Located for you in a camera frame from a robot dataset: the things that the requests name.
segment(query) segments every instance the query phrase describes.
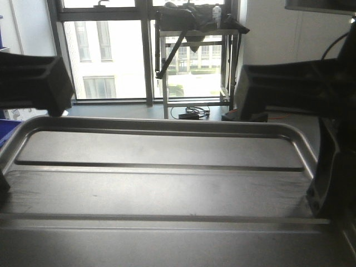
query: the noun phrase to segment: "white wall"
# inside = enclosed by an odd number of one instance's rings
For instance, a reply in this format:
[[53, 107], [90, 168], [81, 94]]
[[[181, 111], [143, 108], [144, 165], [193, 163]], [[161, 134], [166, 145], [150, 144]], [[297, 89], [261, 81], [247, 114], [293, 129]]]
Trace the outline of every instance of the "white wall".
[[54, 56], [56, 49], [46, 0], [12, 0], [12, 2], [24, 54]]
[[0, 0], [0, 15], [3, 16], [3, 19], [0, 19], [3, 46], [10, 47], [11, 53], [21, 54], [17, 30], [14, 17], [12, 16], [11, 4], [9, 0]]
[[0, 0], [0, 14], [3, 45], [11, 53], [56, 54], [46, 0]]
[[[241, 0], [240, 21], [251, 29], [244, 36], [244, 64], [318, 60], [349, 29], [349, 16], [290, 11], [284, 0]], [[336, 57], [342, 42], [330, 51]]]

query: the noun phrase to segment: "stainless steel tray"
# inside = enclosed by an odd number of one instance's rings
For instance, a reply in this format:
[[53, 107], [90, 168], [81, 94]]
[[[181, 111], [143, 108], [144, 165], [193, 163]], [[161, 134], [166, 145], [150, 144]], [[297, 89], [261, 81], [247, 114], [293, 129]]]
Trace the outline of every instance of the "stainless steel tray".
[[354, 266], [268, 123], [32, 119], [0, 153], [0, 266]]

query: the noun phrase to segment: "power adapter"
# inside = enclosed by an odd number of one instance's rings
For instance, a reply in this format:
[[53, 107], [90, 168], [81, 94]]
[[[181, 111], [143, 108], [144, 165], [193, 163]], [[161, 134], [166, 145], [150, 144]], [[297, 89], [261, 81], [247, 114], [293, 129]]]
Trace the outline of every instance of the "power adapter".
[[184, 113], [184, 114], [179, 114], [178, 118], [181, 120], [198, 120], [199, 119], [199, 114], [197, 113]]

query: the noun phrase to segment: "blue bin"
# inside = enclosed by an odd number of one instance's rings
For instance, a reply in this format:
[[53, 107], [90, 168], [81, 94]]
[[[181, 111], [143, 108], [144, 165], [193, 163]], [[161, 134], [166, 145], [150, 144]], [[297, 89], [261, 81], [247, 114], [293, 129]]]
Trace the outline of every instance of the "blue bin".
[[0, 120], [0, 148], [11, 137], [17, 125], [22, 121]]

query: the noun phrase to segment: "floor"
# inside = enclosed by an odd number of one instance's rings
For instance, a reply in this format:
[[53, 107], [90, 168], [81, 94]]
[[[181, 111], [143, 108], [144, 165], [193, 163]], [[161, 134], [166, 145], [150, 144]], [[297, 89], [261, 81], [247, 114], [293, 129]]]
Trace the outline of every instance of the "floor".
[[[221, 121], [221, 115], [228, 112], [226, 106], [210, 107], [209, 118], [204, 120]], [[172, 115], [178, 117], [179, 114], [185, 113], [184, 107], [175, 107]], [[163, 120], [163, 105], [154, 104], [147, 107], [143, 103], [136, 104], [115, 104], [115, 105], [74, 105], [68, 110], [68, 116], [76, 117], [105, 117], [105, 118], [131, 118], [131, 119], [154, 119]], [[282, 112], [269, 112], [269, 122], [285, 123], [291, 127], [300, 130], [311, 145], [314, 155], [319, 154], [319, 124], [318, 118], [307, 115], [296, 115]]]

